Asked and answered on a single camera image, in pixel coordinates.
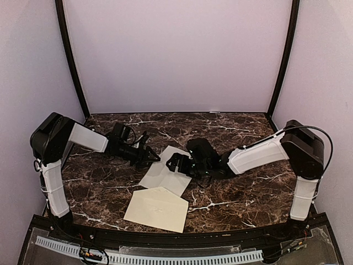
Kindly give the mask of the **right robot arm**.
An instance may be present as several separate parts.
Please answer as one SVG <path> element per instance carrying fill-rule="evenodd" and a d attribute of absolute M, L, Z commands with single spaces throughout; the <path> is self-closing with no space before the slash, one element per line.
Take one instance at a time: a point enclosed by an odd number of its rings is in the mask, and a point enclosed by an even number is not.
<path fill-rule="evenodd" d="M 291 220 L 282 226 L 281 234 L 292 240 L 302 232 L 302 221 L 308 216 L 319 183 L 330 164 L 324 159 L 324 142 L 314 133 L 316 130 L 315 126 L 290 120 L 276 133 L 222 155 L 207 139 L 191 139 L 186 145 L 187 155 L 175 152 L 165 164 L 170 171 L 194 179 L 203 176 L 230 179 L 251 169 L 287 160 L 297 180 L 290 210 Z"/>

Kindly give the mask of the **white letter paper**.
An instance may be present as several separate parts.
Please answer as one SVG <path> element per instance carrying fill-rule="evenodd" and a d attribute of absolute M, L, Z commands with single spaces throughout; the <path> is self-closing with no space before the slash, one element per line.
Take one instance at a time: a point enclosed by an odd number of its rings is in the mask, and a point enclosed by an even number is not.
<path fill-rule="evenodd" d="M 165 165 L 174 153 L 187 155 L 190 158 L 190 155 L 181 149 L 172 146 L 166 147 L 160 154 L 161 160 L 151 165 L 139 185 L 144 188 L 163 187 L 180 197 L 189 185 L 191 177 L 177 171 L 172 172 Z"/>

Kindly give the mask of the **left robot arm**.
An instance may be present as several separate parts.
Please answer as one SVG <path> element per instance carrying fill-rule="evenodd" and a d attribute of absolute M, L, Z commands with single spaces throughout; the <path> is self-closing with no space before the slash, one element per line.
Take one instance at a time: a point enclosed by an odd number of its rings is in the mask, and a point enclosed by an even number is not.
<path fill-rule="evenodd" d="M 30 146 L 35 157 L 34 167 L 40 173 L 41 189 L 47 200 L 50 213 L 60 220 L 56 231 L 66 241 L 78 236 L 78 229 L 68 220 L 72 217 L 62 181 L 62 158 L 68 143 L 88 148 L 91 151 L 120 157 L 137 168 L 149 167 L 159 162 L 160 157 L 146 145 L 149 138 L 143 132 L 139 139 L 128 141 L 132 128 L 116 123 L 106 135 L 95 132 L 75 120 L 59 113 L 51 113 L 33 132 Z"/>

